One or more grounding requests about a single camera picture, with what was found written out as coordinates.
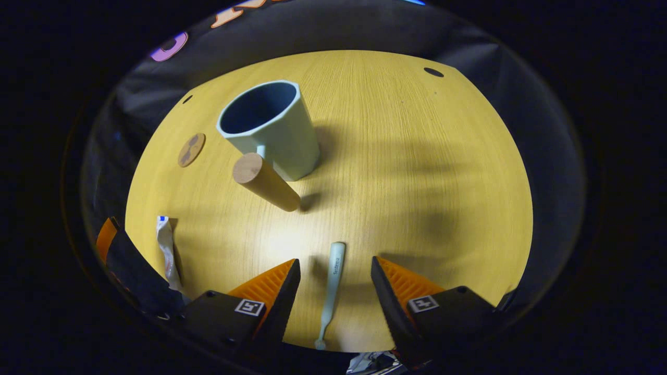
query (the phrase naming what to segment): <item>wooden cylinder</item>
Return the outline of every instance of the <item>wooden cylinder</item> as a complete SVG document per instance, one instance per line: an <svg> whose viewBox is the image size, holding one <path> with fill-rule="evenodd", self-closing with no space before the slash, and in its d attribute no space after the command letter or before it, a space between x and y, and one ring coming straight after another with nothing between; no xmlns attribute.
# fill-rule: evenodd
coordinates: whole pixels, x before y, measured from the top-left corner
<svg viewBox="0 0 667 375"><path fill-rule="evenodd" d="M287 212L299 208L301 198L258 153L241 156L233 171L234 181Z"/></svg>

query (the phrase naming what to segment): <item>round table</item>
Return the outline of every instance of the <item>round table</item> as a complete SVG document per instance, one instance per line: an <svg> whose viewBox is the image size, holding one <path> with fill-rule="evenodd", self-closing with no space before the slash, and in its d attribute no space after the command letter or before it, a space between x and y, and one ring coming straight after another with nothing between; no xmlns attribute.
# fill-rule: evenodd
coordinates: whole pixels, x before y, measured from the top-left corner
<svg viewBox="0 0 667 375"><path fill-rule="evenodd" d="M259 83L301 86L321 148L319 166L289 185L303 209L284 212L232 179L241 154L215 129L220 111ZM177 163L196 133L206 141ZM376 51L321 51L263 61L188 92L150 139L135 172L126 230L164 275L155 239L172 218L176 263L190 298L228 292L292 258L301 284L283 341L313 348L329 246L347 244L328 350L394 346L370 278L372 256L489 303L520 281L532 203L517 147L493 107L454 68Z"/></svg>

